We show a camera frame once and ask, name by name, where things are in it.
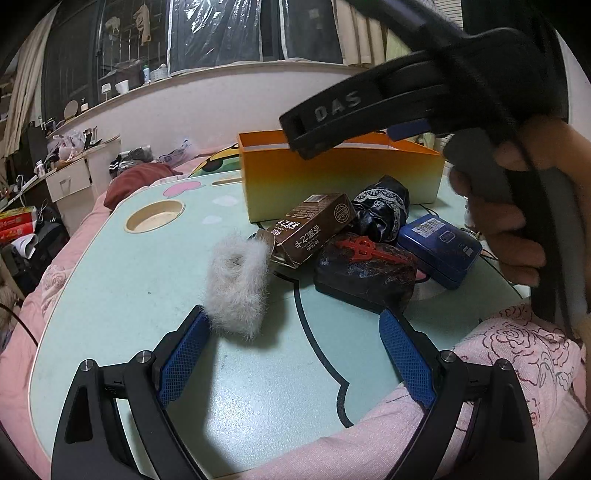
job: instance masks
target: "metal screw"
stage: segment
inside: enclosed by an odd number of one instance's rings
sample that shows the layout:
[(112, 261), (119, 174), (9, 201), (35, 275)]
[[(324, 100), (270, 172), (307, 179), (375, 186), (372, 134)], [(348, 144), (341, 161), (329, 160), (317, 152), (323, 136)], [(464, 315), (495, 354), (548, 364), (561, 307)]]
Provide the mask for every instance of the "metal screw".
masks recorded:
[(499, 363), (499, 367), (501, 367), (503, 370), (512, 370), (513, 369), (509, 360), (507, 360), (505, 358), (501, 358), (498, 363)]
[(138, 361), (140, 364), (149, 362), (151, 358), (152, 352), (150, 352), (149, 350), (143, 350), (135, 356), (136, 361)]
[(94, 366), (94, 362), (92, 360), (82, 360), (82, 362), (80, 363), (80, 370), (82, 370), (83, 372), (88, 372), (88, 370), (90, 370), (93, 366)]
[(451, 364), (452, 362), (456, 361), (457, 355), (455, 353), (453, 353), (451, 350), (442, 350), (441, 351), (441, 359), (444, 362)]

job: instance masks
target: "pink heart sticker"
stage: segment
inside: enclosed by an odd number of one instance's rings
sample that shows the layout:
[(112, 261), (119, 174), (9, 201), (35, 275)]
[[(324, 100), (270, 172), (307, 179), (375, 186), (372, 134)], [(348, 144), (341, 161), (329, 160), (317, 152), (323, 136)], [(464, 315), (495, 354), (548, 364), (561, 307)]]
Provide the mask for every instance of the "pink heart sticker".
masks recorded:
[(166, 198), (173, 198), (181, 195), (182, 192), (186, 192), (187, 190), (196, 190), (203, 185), (200, 181), (184, 181), (182, 183), (175, 183), (174, 185), (168, 187), (163, 195)]

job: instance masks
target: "white fluffy fur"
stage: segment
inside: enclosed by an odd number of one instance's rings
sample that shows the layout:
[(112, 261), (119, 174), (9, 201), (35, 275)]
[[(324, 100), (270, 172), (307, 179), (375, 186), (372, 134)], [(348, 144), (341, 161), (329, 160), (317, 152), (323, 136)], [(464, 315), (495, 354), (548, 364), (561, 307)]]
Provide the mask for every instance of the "white fluffy fur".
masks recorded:
[(205, 311), (212, 327), (253, 339), (267, 300), (270, 247), (236, 235), (220, 241), (207, 269)]

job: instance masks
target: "plastic bag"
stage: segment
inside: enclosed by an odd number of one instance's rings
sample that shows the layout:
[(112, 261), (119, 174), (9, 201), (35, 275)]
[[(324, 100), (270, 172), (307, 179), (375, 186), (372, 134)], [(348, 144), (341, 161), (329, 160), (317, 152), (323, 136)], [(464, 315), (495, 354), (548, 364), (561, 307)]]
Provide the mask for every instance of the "plastic bag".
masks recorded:
[(166, 155), (160, 155), (158, 163), (164, 163), (170, 168), (178, 167), (189, 160), (194, 159), (200, 154), (200, 150), (196, 144), (191, 142), (188, 138), (185, 138), (181, 148), (172, 150), (171, 153)]
[(281, 48), (286, 59), (343, 63), (330, 0), (281, 0)]
[(58, 141), (58, 156), (60, 157), (60, 160), (67, 160), (68, 158), (70, 158), (70, 154), (72, 153), (72, 149), (74, 148), (72, 145), (72, 142), (64, 137), (63, 135), (54, 135), (54, 140)]
[(85, 136), (78, 130), (74, 130), (70, 135), (68, 135), (68, 139), (70, 140), (72, 149), (74, 151), (73, 157), (82, 153), (84, 150), (84, 144), (86, 142)]

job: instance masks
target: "orange box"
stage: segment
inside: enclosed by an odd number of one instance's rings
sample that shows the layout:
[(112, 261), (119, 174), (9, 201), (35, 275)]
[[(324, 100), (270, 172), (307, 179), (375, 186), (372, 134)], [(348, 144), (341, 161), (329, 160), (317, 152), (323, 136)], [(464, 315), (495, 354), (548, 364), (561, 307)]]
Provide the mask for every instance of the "orange box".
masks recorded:
[(318, 192), (342, 192), (351, 200), (384, 175), (410, 193), (411, 203), (437, 198), (445, 160), (408, 140), (391, 141), (384, 133), (347, 140), (312, 160), (292, 152), (282, 130), (238, 135), (242, 183), (251, 222), (282, 218)]

